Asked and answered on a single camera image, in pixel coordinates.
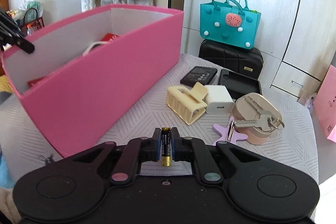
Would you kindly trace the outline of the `black gold AA battery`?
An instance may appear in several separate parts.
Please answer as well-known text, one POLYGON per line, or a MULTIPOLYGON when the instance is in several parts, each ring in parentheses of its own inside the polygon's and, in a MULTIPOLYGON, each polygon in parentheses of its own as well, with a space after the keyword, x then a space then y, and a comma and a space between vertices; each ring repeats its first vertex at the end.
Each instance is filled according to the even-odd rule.
POLYGON ((171 166, 171 128, 161 128, 161 164, 171 166))

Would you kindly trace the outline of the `cream hair claw clip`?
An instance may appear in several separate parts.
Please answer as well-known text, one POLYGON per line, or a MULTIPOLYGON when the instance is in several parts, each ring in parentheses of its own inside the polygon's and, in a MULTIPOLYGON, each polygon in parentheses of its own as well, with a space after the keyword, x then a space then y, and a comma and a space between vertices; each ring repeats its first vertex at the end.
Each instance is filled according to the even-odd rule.
POLYGON ((167 88, 166 104, 189 126, 206 112, 207 93, 207 88, 199 82, 191 89, 182 85, 170 86, 167 88))

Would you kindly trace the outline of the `white charger cube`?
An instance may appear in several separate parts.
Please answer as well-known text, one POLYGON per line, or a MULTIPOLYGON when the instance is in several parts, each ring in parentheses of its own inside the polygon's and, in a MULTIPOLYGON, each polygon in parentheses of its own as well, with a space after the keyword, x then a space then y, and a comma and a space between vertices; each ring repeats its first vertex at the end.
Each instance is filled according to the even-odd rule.
POLYGON ((234 101, 227 88, 223 85, 205 85, 207 95, 207 114, 229 114, 234 106, 234 101))

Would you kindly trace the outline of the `white patterned table mat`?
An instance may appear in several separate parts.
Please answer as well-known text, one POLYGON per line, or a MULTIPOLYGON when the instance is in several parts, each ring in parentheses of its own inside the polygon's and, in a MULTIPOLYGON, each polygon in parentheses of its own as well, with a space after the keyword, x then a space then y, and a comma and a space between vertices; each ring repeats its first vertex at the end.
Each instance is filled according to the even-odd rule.
MULTIPOLYGON (((193 67, 209 65, 208 61, 195 56, 181 55, 177 65, 105 133, 101 142, 112 140, 123 145, 139 136, 151 136, 157 127, 169 126, 176 127, 182 136, 193 136, 206 144, 214 143, 218 134, 213 125, 226 126, 228 115, 205 114, 192 125, 186 125, 165 103, 168 87, 179 84, 193 67)), ((318 153, 309 110, 274 88, 264 88, 262 93, 280 112, 285 127, 275 131, 262 145, 242 141, 240 146, 317 179, 318 153)), ((15 95, 1 104, 1 149, 14 180, 60 159, 15 95)))

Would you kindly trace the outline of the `black flat battery pack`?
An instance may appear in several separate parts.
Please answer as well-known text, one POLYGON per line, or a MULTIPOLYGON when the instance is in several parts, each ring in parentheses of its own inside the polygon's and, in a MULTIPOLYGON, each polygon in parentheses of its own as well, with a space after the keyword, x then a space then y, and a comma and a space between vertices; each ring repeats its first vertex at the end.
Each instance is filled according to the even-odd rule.
POLYGON ((216 76, 218 70, 209 67, 193 67, 181 80, 180 84, 187 87, 193 87, 196 83, 208 85, 216 76))

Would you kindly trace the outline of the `pink storage box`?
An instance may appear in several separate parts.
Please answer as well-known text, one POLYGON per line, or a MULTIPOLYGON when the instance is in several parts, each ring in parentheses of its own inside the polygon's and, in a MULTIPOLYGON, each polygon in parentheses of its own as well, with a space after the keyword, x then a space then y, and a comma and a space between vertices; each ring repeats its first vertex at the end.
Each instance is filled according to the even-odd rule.
POLYGON ((63 157, 92 147, 179 60, 183 12, 109 5, 35 32, 1 53, 15 94, 63 157), (102 42, 107 34, 119 37, 102 42))

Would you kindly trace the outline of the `black tray lid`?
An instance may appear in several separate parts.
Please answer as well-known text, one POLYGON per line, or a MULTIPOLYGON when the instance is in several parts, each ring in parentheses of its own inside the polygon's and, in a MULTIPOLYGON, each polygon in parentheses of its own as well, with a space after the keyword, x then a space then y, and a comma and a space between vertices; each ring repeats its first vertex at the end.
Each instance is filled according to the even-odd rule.
POLYGON ((233 100, 237 100, 248 93, 262 95, 259 80, 225 68, 220 71, 218 85, 225 86, 233 100))

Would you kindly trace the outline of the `red patterned envelope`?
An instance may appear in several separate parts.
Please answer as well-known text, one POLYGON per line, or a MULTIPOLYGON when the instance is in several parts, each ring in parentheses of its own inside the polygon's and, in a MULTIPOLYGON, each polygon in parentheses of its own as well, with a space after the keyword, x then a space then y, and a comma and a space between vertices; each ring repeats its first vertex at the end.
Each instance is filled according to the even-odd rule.
POLYGON ((102 42, 112 42, 116 40, 119 36, 111 33, 107 33, 102 39, 102 42))

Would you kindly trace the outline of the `black suitcase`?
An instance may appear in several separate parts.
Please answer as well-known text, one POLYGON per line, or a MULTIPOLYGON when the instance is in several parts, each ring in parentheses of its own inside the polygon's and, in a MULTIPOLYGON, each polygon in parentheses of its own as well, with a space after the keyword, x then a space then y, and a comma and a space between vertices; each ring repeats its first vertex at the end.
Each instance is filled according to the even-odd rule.
POLYGON ((264 65, 257 48, 245 50, 212 40, 202 41, 198 57, 253 79, 259 78, 264 65))

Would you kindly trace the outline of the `teal felt tote bag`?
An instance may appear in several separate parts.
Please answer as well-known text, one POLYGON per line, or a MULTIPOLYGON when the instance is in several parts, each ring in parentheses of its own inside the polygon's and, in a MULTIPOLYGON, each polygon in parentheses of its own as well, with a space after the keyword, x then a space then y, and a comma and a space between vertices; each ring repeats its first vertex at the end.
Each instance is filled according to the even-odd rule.
POLYGON ((199 33, 204 39, 251 50, 254 47, 261 13, 251 10, 247 0, 211 0, 200 5, 199 33))

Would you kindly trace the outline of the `pink paper bag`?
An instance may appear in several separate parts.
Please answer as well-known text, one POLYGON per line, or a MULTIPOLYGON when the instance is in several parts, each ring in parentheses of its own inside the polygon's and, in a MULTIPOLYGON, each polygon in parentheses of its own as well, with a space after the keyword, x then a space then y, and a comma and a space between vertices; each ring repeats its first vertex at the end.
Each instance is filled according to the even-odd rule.
POLYGON ((327 74, 314 100, 314 110, 319 124, 328 140, 336 141, 336 68, 329 66, 327 74))

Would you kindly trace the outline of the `white wardrobe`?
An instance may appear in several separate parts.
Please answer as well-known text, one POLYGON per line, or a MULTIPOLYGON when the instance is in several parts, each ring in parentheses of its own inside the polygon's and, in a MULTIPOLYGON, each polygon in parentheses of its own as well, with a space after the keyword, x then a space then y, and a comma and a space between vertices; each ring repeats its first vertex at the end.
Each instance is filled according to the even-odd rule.
MULTIPOLYGON (((184 0, 182 52, 197 55, 199 10, 210 0, 184 0)), ((335 53, 335 0, 237 0, 261 13, 255 47, 264 57, 262 86, 306 100, 335 53)))

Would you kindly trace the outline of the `purple star keychain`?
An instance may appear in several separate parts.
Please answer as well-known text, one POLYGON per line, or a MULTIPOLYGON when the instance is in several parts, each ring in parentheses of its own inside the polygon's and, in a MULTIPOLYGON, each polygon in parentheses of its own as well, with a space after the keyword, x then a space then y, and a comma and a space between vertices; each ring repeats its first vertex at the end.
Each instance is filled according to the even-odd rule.
POLYGON ((237 141, 244 141, 248 138, 246 134, 241 134, 236 131, 234 117, 230 117, 227 127, 214 124, 213 130, 219 135, 219 138, 213 143, 213 145, 216 145, 218 141, 226 141, 228 143, 236 144, 237 141))

